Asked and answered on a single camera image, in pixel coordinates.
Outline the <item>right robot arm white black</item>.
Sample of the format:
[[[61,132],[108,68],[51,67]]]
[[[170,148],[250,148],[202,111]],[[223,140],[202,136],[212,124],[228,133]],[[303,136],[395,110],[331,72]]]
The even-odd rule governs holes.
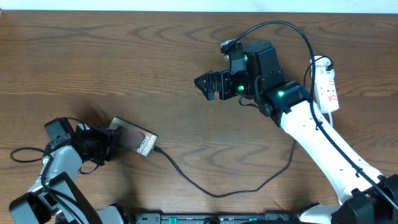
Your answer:
[[[397,175],[388,178],[361,158],[330,126],[309,93],[285,80],[275,48],[267,40],[238,44],[228,53],[230,67],[207,72],[194,84],[207,100],[253,99],[259,111],[291,135],[310,155],[335,190],[337,206],[312,205],[299,212],[304,223],[397,223]]]

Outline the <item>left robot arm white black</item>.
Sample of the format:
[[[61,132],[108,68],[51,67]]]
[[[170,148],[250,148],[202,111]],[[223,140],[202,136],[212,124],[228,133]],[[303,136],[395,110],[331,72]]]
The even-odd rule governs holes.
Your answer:
[[[80,189],[76,177],[85,162],[98,167],[111,160],[119,148],[121,132],[90,128],[80,121],[72,127],[69,118],[56,118],[44,126],[50,141],[41,151],[43,169],[35,184],[9,205],[15,223],[127,223],[122,208],[112,204],[95,210]]]

